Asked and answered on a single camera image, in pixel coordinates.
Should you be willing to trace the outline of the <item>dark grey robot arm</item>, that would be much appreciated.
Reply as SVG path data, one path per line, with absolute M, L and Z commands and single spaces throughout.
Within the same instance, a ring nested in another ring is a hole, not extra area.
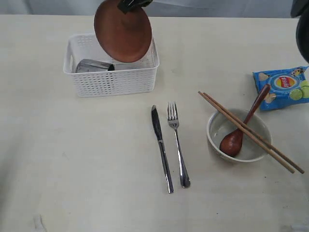
M 118 9 L 127 14 L 138 7 L 147 7 L 152 0 L 118 0 Z M 291 18 L 299 17 L 296 27 L 296 43 L 301 56 L 309 62 L 309 1 L 294 0 L 292 3 Z

